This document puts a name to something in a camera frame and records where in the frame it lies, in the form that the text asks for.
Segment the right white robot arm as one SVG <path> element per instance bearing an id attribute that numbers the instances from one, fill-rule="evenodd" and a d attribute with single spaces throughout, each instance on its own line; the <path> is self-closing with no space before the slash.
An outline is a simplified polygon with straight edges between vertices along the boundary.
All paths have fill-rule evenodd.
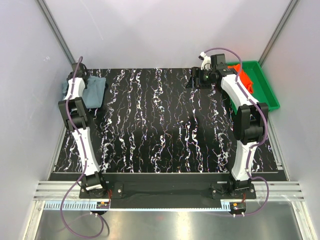
<path id="1" fill-rule="evenodd" d="M 222 194 L 236 199 L 250 190 L 254 155 L 268 135 L 269 106 L 252 96 L 240 78 L 242 69 L 228 67 L 223 53 L 208 56 L 201 52 L 199 59 L 202 64 L 192 67 L 186 87 L 209 89 L 217 84 L 237 108 L 233 121 L 237 141 L 235 162 L 226 185 L 221 188 Z"/>

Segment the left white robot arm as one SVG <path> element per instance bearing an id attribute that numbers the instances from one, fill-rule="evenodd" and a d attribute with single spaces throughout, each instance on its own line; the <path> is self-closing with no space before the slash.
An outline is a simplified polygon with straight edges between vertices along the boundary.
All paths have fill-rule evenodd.
<path id="1" fill-rule="evenodd" d="M 91 141 L 88 109 L 83 100 L 84 90 L 88 86 L 89 73 L 87 67 L 79 60 L 72 65 L 72 72 L 66 79 L 66 92 L 58 108 L 64 123 L 75 139 L 82 165 L 81 192 L 88 196 L 103 198 L 108 193 L 100 166 L 97 162 Z"/>

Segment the grey-blue t shirt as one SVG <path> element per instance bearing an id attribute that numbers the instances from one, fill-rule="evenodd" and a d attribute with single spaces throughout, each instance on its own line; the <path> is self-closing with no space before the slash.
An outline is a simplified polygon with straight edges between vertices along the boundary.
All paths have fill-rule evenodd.
<path id="1" fill-rule="evenodd" d="M 87 81 L 81 77 L 71 77 L 62 85 L 63 99 L 58 102 L 59 108 L 64 107 L 67 100 L 70 108 L 77 102 L 86 109 L 100 108 L 106 87 L 105 77 L 90 76 Z"/>

